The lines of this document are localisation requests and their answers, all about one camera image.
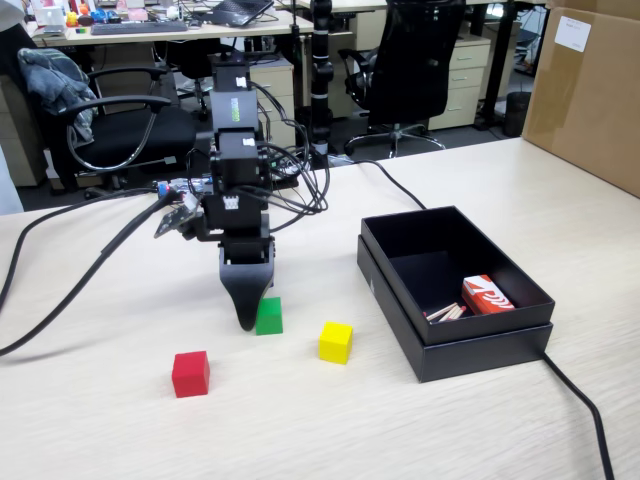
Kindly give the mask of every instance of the chair base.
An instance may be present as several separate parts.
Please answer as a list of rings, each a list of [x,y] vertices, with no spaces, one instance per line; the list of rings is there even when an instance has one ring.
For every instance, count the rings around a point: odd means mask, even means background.
[[[398,155],[398,142],[403,138],[424,140],[426,142],[433,143],[440,148],[440,150],[446,150],[446,147],[435,138],[426,135],[427,127],[421,124],[401,127],[399,123],[395,123],[392,127],[380,125],[376,127],[369,127],[369,130],[370,131],[368,133],[353,137],[345,143],[344,153],[347,155],[353,155],[353,150],[357,145],[372,145],[390,142],[389,158],[395,158]]]
[[[205,121],[208,117],[209,117],[209,112],[207,109],[207,103],[205,102],[204,96],[207,92],[209,92],[210,90],[213,89],[212,86],[209,86],[207,88],[202,88],[202,82],[204,82],[204,78],[195,78],[193,79],[193,91],[189,92],[189,91],[185,91],[181,88],[178,88],[179,92],[184,92],[184,93],[178,93],[178,98],[179,99],[183,99],[183,98],[189,98],[189,97],[195,97],[196,100],[198,101],[198,104],[200,105],[200,110],[198,111],[198,118],[200,119],[200,121]]]

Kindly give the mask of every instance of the gray jacket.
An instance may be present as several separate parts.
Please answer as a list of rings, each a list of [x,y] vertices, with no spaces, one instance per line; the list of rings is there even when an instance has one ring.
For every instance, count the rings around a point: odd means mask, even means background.
[[[30,93],[42,99],[42,107],[57,115],[63,108],[95,100],[89,88],[89,77],[64,53],[53,48],[23,48],[18,52],[20,70]],[[78,143],[93,141],[91,122],[97,109],[83,110],[73,123]]]

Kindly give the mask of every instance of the black box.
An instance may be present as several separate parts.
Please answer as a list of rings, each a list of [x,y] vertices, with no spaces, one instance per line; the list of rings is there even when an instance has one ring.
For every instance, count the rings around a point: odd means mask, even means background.
[[[358,265],[421,382],[539,360],[555,302],[455,207],[362,220]],[[486,274],[516,307],[430,324]]]

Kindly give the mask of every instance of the chair armrest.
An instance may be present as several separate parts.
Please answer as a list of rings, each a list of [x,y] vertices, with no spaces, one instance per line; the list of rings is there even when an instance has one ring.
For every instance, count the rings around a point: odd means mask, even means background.
[[[364,72],[366,71],[367,68],[369,68],[369,61],[366,58],[364,58],[364,56],[362,56],[362,54],[357,50],[351,50],[350,48],[345,48],[343,50],[338,50],[338,55],[340,55],[340,58],[342,58],[342,60],[344,60],[345,62],[347,58],[349,57],[353,58],[358,64],[358,66],[360,67],[361,72]]]
[[[97,72],[88,73],[87,76],[94,80],[102,75],[111,75],[112,73],[126,73],[126,72],[146,72],[151,76],[151,80],[154,82],[160,78],[160,75],[164,75],[167,73],[167,70],[164,68],[158,67],[119,67],[119,68],[110,68],[108,70],[99,70]]]
[[[98,98],[88,102],[77,103],[72,107],[63,108],[58,115],[66,120],[68,124],[73,123],[75,118],[83,110],[88,108],[102,107],[104,105],[115,105],[118,103],[144,103],[151,107],[153,113],[158,113],[162,107],[171,106],[171,100],[164,97],[152,97],[150,95],[119,95],[117,97]]]

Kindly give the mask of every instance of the yellow cube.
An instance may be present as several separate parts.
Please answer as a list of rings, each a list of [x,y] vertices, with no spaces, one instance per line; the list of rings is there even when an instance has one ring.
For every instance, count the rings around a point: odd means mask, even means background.
[[[327,322],[318,341],[318,356],[322,360],[347,364],[351,353],[353,327],[341,323]]]

